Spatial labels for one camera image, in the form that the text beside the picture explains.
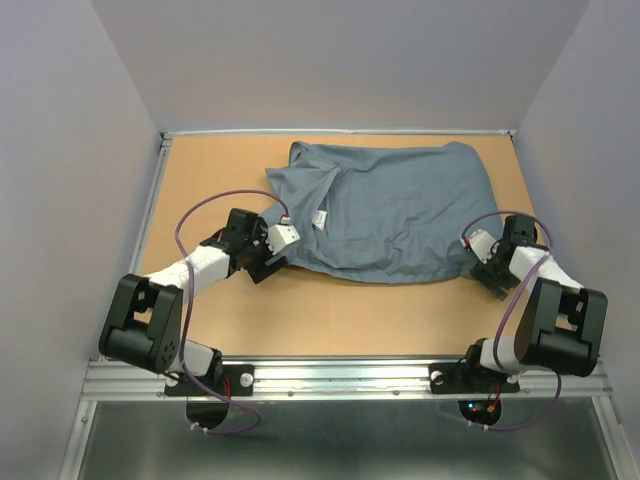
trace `white wall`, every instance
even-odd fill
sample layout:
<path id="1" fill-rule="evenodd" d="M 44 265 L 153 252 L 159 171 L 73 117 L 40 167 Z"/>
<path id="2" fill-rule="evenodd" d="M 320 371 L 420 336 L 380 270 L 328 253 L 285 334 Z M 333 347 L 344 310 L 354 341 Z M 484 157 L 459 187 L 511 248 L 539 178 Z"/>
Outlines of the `white wall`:
<path id="1" fill-rule="evenodd" d="M 516 135 L 558 256 L 609 297 L 602 352 L 640 459 L 640 3 L 593 0 Z"/>
<path id="2" fill-rule="evenodd" d="M 156 128 L 88 0 L 0 15 L 0 478 L 57 478 Z"/>
<path id="3" fill-rule="evenodd" d="M 92 0 L 162 131 L 515 128 L 588 0 Z"/>

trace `metal panel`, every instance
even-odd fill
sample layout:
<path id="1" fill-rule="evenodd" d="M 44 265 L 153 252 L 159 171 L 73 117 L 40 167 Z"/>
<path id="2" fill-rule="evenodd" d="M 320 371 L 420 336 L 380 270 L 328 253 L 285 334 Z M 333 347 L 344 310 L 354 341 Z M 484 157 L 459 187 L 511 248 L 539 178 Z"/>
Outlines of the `metal panel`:
<path id="1" fill-rule="evenodd" d="M 600 421 L 600 427 L 604 435 L 605 442 L 613 467 L 618 478 L 637 479 L 640 477 L 633 454 L 627 442 L 622 426 L 618 422 L 616 414 L 609 398 L 594 398 L 593 406 Z"/>
<path id="2" fill-rule="evenodd" d="M 505 402 L 501 423 L 547 400 Z M 528 430 L 469 429 L 438 414 L 455 402 L 290 402 L 262 405 L 252 433 L 204 437 L 182 403 L 102 403 L 81 470 L 84 480 L 615 479 L 591 400 L 564 399 Z M 246 422 L 238 414 L 229 423 Z"/>
<path id="3" fill-rule="evenodd" d="M 71 436 L 60 469 L 60 480 L 78 478 L 80 465 L 87 448 L 89 433 L 95 418 L 96 402 L 80 402 L 73 422 Z"/>

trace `white label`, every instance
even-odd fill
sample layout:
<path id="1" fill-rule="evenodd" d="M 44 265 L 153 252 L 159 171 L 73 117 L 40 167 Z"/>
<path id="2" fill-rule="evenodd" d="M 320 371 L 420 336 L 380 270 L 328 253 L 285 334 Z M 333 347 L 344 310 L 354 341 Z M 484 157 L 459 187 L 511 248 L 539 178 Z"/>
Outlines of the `white label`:
<path id="1" fill-rule="evenodd" d="M 319 230 L 324 230 L 324 224 L 327 221 L 327 212 L 324 210 L 318 210 L 316 214 L 313 216 L 313 226 Z"/>

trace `screw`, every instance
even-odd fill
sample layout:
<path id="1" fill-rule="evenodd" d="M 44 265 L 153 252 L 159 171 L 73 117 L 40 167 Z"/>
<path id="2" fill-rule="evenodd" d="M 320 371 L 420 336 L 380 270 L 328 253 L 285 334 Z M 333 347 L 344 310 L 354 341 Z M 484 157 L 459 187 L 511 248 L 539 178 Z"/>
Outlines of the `screw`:
<path id="1" fill-rule="evenodd" d="M 444 383 L 444 374 L 439 370 L 435 370 L 431 373 L 429 379 L 434 385 L 442 385 Z"/>
<path id="2" fill-rule="evenodd" d="M 243 373 L 240 375 L 240 385 L 247 388 L 253 385 L 253 375 L 250 373 Z"/>

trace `wooden work surface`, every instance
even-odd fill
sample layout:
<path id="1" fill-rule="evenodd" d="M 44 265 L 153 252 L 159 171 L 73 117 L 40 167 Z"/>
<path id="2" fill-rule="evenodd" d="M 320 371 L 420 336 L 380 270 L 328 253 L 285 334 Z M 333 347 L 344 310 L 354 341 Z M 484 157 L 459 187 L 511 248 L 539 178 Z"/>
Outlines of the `wooden work surface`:
<path id="1" fill-rule="evenodd" d="M 180 259 L 173 232 L 196 202 L 224 190 L 270 190 L 264 169 L 287 165 L 296 140 L 387 148 L 467 143 L 485 164 L 498 206 L 533 213 L 505 136 L 177 137 L 140 272 L 151 273 Z M 271 203 L 266 197 L 243 195 L 202 208 L 183 228 L 187 250 L 224 226 L 231 208 L 260 212 Z M 246 273 L 237 273 L 198 295 L 189 338 L 237 355 L 461 354 L 478 338 L 493 336 L 506 307 L 479 283 L 463 278 L 371 285 L 289 268 L 256 286 Z M 515 328 L 522 307 L 507 331 Z"/>

